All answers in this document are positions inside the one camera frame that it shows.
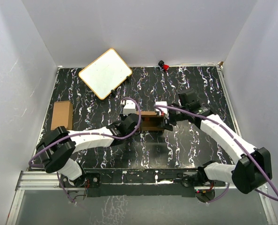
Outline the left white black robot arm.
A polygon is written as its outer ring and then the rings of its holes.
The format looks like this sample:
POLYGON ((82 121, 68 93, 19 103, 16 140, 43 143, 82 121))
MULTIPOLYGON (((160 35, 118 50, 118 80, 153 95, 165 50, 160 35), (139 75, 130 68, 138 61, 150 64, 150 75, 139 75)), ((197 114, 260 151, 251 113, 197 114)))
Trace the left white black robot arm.
POLYGON ((46 173, 58 172, 70 182, 81 187, 86 175, 81 165, 71 159, 71 155, 97 147, 121 145, 131 137, 141 123, 141 116, 131 113, 121 120, 100 129, 89 131, 69 131, 64 126, 51 131, 37 146, 33 160, 39 158, 40 164, 29 163, 31 167, 43 168, 46 173))

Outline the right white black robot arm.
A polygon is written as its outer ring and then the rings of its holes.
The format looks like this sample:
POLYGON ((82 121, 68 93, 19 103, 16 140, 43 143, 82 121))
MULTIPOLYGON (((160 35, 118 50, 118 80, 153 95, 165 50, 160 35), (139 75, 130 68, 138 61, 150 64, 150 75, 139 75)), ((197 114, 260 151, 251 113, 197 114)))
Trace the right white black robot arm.
POLYGON ((198 182, 209 186, 214 180, 234 184, 244 194, 257 189, 272 179, 271 155, 243 140, 215 114, 210 107, 202 106, 194 91, 178 95, 180 103, 157 102, 158 110, 172 127, 187 120, 208 134, 230 156, 231 165, 209 161, 198 167, 198 182))

